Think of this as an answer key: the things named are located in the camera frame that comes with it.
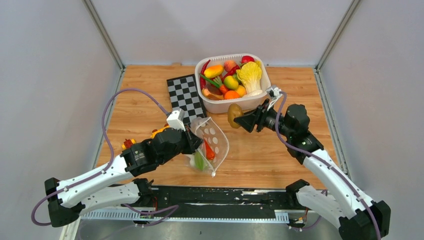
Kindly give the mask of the brown kiwi potato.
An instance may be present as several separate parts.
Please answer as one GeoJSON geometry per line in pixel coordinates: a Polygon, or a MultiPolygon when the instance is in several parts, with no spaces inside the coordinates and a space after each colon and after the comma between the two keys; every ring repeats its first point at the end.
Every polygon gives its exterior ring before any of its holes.
{"type": "Polygon", "coordinates": [[[236,103],[232,103],[227,110],[227,121],[229,123],[229,125],[233,128],[233,129],[238,129],[241,126],[235,122],[235,118],[241,117],[244,115],[244,112],[242,110],[242,108],[236,104],[236,103]]]}

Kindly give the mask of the light green leaf vegetable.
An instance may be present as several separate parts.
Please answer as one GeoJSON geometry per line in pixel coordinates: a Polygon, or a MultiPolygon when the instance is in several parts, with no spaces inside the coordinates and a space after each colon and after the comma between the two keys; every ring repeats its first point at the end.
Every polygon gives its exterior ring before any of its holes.
{"type": "Polygon", "coordinates": [[[208,164],[205,162],[205,158],[199,150],[194,154],[194,167],[199,171],[205,171],[208,168],[208,164]]]}

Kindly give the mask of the clear dotted zip bag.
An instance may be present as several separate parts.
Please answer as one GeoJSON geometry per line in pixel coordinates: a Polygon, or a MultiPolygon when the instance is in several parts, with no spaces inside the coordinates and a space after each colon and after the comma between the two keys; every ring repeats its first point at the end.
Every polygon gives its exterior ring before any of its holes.
{"type": "Polygon", "coordinates": [[[186,156],[186,165],[192,169],[215,177],[221,164],[226,159],[230,144],[227,136],[221,128],[213,121],[211,117],[200,118],[197,117],[190,123],[190,130],[199,138],[203,139],[203,144],[197,149],[200,151],[207,163],[208,167],[205,171],[200,171],[195,168],[195,153],[186,156]],[[207,160],[206,148],[204,139],[207,140],[212,150],[215,152],[214,160],[207,160]]]}

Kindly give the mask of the pink peach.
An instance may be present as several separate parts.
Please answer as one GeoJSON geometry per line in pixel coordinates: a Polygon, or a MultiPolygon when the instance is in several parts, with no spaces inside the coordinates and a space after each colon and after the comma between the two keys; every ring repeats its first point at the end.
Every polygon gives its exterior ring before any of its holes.
{"type": "Polygon", "coordinates": [[[226,60],[224,62],[223,68],[228,73],[228,72],[230,72],[237,65],[238,64],[234,60],[230,59],[230,60],[226,60]]]}

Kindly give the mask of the yellow mango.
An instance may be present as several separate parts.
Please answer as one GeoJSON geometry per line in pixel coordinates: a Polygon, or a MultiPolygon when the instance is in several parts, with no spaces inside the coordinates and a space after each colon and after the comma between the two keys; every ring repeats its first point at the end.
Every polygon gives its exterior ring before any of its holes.
{"type": "Polygon", "coordinates": [[[203,75],[209,79],[214,79],[220,76],[224,72],[224,67],[222,65],[213,65],[206,68],[203,72],[203,75]]]}

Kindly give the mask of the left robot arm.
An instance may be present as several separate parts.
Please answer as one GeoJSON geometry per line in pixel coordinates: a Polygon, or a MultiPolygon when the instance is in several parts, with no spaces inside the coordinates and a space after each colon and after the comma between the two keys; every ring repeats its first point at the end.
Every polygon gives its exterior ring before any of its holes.
{"type": "Polygon", "coordinates": [[[88,212],[112,205],[149,206],[154,198],[152,183],[139,176],[156,170],[177,155],[195,153],[203,141],[190,130],[168,127],[154,138],[123,150],[111,166],[104,164],[68,180],[53,177],[46,180],[51,226],[68,225],[88,212]]]}

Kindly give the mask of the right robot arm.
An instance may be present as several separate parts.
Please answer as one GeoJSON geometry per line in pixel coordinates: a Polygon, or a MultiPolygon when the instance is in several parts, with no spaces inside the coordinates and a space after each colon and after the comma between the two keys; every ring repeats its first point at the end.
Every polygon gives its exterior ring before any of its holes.
{"type": "Polygon", "coordinates": [[[292,209],[309,208],[331,223],[343,240],[380,240],[390,228],[391,208],[360,190],[331,159],[320,141],[309,131],[310,118],[303,104],[291,104],[284,115],[274,110],[269,99],[256,109],[243,112],[233,103],[227,111],[233,128],[277,133],[289,154],[324,184],[329,195],[319,193],[305,180],[288,185],[286,204],[292,209]]]}

